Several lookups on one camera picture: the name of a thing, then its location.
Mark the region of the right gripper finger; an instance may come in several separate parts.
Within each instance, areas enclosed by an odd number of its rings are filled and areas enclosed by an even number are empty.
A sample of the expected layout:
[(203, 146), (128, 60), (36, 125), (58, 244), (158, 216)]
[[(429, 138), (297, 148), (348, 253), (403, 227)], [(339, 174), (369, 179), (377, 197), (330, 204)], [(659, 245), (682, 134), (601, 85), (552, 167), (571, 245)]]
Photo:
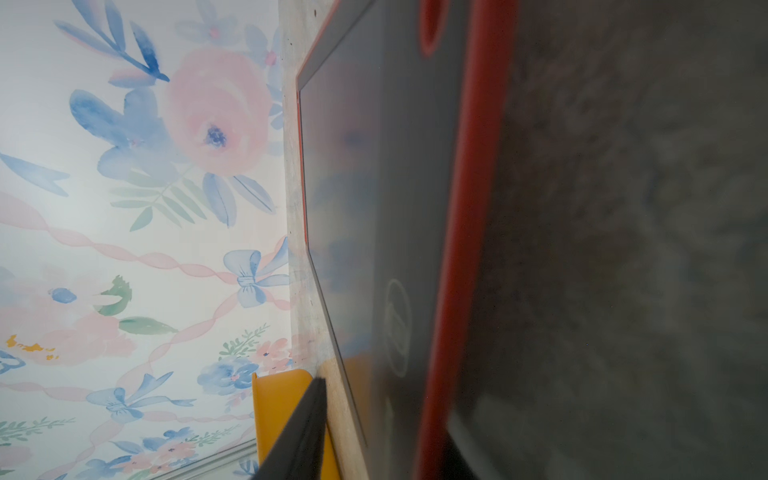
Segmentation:
[(320, 479), (326, 421), (326, 380), (314, 378), (252, 479)]

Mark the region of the red writing tablet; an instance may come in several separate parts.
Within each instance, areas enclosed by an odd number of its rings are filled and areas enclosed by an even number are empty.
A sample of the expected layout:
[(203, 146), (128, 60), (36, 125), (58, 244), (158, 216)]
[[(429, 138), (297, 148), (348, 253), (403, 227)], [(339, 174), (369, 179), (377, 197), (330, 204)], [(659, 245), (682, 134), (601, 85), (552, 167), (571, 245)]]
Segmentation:
[(306, 251), (368, 475), (437, 479), (513, 1), (337, 1), (296, 76)]

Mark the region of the yellow plastic storage box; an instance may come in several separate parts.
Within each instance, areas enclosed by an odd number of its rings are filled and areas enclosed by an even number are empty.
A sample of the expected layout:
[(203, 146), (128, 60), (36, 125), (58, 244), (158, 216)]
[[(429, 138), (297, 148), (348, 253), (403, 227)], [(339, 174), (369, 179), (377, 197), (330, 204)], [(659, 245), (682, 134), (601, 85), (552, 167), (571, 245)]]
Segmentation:
[[(357, 412), (346, 390), (342, 364), (332, 358), (317, 367), (316, 376), (326, 380), (328, 417), (324, 479), (368, 479), (362, 435)], [(252, 393), (258, 462), (263, 463), (315, 375), (294, 369), (253, 378)]]

